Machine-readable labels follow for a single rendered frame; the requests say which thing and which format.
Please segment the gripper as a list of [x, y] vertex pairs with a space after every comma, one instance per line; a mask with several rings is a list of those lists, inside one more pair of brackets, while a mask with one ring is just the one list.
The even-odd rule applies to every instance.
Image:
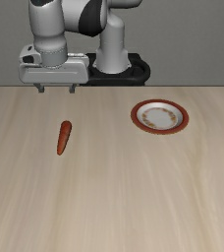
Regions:
[[26, 45], [19, 57], [19, 78], [24, 84], [33, 84], [39, 93], [44, 93], [44, 85], [67, 85], [74, 94], [77, 84], [88, 81], [88, 56], [83, 53], [69, 53], [65, 63], [58, 67], [43, 67], [39, 52], [32, 44]]

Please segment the orange carrot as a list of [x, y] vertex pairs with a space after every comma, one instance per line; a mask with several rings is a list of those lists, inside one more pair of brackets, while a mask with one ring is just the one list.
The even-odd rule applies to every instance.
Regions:
[[57, 143], [58, 156], [60, 156], [65, 151], [71, 132], [72, 132], [72, 123], [67, 120], [63, 121], [61, 123], [58, 136], [58, 143]]

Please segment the red-rimmed white plate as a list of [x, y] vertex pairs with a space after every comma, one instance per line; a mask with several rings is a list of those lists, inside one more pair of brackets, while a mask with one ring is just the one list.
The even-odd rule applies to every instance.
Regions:
[[144, 132], [171, 135], [184, 130], [190, 117], [187, 110], [174, 101], [148, 99], [132, 108], [131, 119]]

